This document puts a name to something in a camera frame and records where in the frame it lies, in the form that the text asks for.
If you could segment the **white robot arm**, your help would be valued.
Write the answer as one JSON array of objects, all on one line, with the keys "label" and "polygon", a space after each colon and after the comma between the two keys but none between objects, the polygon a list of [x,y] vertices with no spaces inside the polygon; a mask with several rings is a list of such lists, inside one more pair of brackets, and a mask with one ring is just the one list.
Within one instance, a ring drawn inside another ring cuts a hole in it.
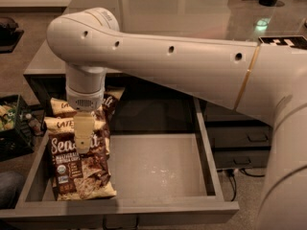
[{"label": "white robot arm", "polygon": [[307,230],[307,52],[295,45],[199,39],[120,31],[104,8],[64,14],[47,30],[66,63],[71,107],[102,103],[114,69],[272,127],[272,149],[255,230]]}]

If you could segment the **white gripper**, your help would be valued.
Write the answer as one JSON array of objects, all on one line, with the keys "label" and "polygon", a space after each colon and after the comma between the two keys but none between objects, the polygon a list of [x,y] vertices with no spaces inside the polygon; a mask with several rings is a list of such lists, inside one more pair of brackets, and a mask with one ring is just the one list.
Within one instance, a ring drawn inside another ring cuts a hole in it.
[{"label": "white gripper", "polygon": [[98,109],[103,101],[105,89],[94,93],[81,93],[66,88],[66,97],[69,105],[78,112],[73,117],[76,150],[80,154],[88,153],[91,144],[91,135],[94,129],[94,118],[91,111]]}]

